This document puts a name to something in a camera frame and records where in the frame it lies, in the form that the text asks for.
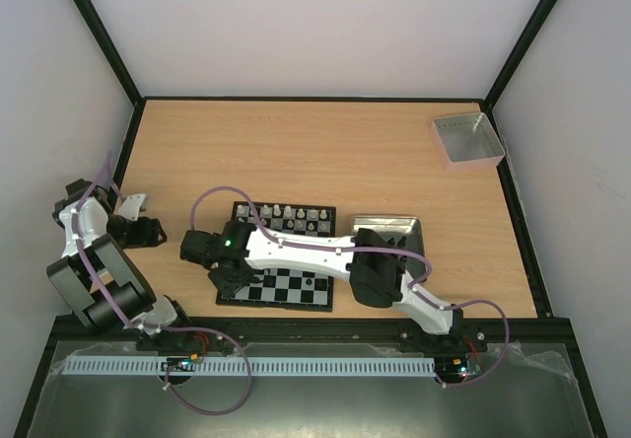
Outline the folding chess board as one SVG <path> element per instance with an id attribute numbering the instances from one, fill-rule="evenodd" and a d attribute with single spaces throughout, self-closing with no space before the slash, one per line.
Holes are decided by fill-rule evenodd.
<path id="1" fill-rule="evenodd" d="M 273 233 L 318 239 L 335 236 L 336 208 L 333 206 L 256 202 L 249 207 L 244 201 L 234 203 L 233 221 L 253 224 L 255 216 Z M 223 299 L 217 294 L 216 303 L 330 313 L 334 280 L 329 270 L 309 260 L 314 254 L 314 251 L 299 250 L 288 258 L 277 257 L 275 253 L 271 253 L 271 260 L 259 257 L 255 268 L 260 269 L 261 274 L 256 276 L 256 281 L 241 289 L 233 299 Z M 306 278 L 313 279 L 312 286 L 305 284 Z M 316 290 L 318 279 L 327 281 L 325 290 Z"/>

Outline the gold tin with chess pieces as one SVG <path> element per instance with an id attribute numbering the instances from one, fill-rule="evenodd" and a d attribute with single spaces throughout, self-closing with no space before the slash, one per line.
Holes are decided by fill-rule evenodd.
<path id="1" fill-rule="evenodd" d="M 349 283 L 354 290 L 386 291 L 399 289 L 406 272 L 412 278 L 426 271 L 423 261 L 410 253 L 425 254 L 421 223 L 410 216 L 364 215 L 353 219 L 351 237 L 356 247 L 387 248 L 403 254 L 357 253 L 350 269 Z"/>

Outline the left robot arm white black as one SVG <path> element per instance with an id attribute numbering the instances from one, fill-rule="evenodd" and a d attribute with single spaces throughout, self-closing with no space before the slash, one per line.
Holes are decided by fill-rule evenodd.
<path id="1" fill-rule="evenodd" d="M 142 214 L 146 204 L 145 194 L 134 194 L 115 206 L 106 188 L 78 179 L 54 205 L 52 218 L 65 242 L 46 275 L 90 331 L 135 329 L 156 338 L 168 327 L 190 325 L 179 303 L 156 294 L 126 253 L 156 248 L 168 239 L 159 220 Z"/>

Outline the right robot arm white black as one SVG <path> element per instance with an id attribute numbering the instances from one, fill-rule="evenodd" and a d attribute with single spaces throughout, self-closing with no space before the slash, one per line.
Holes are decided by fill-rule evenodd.
<path id="1" fill-rule="evenodd" d="M 324 238 L 229 221 L 221 233 L 187 231 L 179 255 L 205 268 L 217 291 L 228 297 L 268 269 L 313 272 L 348 282 L 354 299 L 364 306 L 402 312 L 441 350 L 452 350 L 464 339 L 457 306 L 423 287 L 430 262 L 389 245 L 371 229 Z"/>

